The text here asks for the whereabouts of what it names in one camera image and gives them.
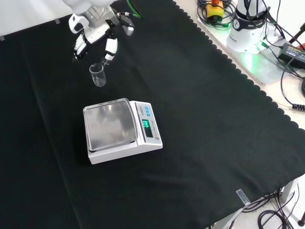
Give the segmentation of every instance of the black cloth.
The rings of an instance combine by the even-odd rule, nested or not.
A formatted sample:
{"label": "black cloth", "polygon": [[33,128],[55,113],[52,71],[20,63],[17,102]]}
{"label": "black cloth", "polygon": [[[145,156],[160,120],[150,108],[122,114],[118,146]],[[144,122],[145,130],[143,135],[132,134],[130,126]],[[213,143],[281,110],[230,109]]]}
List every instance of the black cloth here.
{"label": "black cloth", "polygon": [[[236,190],[253,201],[305,173],[304,130],[172,0],[137,3],[102,88],[105,42],[73,63],[68,18],[0,43],[1,228],[201,229],[243,207]],[[93,166],[82,109],[124,97],[152,104],[163,149]]]}

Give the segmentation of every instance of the weighing scale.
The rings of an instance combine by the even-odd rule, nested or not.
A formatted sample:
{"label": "weighing scale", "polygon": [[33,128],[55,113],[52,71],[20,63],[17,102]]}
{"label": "weighing scale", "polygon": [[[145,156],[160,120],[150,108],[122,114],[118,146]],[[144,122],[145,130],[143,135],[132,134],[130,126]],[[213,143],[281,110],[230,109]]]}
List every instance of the weighing scale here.
{"label": "weighing scale", "polygon": [[91,164],[163,147],[150,103],[126,98],[83,110]]}

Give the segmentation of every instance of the green lcd display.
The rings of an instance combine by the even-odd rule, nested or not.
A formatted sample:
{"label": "green lcd display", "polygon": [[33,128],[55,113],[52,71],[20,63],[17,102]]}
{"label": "green lcd display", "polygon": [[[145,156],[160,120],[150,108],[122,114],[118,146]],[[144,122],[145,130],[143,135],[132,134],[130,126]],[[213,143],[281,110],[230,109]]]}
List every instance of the green lcd display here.
{"label": "green lcd display", "polygon": [[144,127],[146,137],[153,137],[153,133],[151,130],[151,126],[149,125],[149,121],[147,119],[142,119],[142,124]]}

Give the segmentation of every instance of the glass beaker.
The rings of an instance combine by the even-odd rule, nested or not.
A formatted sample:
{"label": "glass beaker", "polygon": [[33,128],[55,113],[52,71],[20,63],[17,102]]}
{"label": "glass beaker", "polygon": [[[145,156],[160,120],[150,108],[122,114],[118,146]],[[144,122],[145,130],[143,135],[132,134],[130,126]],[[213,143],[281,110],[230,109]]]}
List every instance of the glass beaker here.
{"label": "glass beaker", "polygon": [[100,63],[95,63],[90,66],[89,71],[91,73],[94,84],[98,87],[102,87],[106,84],[106,75],[104,66]]}

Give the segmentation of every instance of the white wall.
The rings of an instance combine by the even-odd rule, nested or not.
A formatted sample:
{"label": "white wall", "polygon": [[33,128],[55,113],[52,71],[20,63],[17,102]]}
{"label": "white wall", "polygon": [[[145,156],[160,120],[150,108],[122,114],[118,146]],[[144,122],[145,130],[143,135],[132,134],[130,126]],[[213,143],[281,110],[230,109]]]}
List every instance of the white wall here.
{"label": "white wall", "polygon": [[[265,0],[267,6],[271,7],[270,13],[276,19],[276,13],[279,0]],[[281,0],[281,8],[278,17],[278,23],[286,29],[291,35],[299,32],[301,25],[305,23],[305,0]],[[298,39],[305,43],[305,32]]]}
{"label": "white wall", "polygon": [[0,0],[0,35],[71,14],[61,0]]}

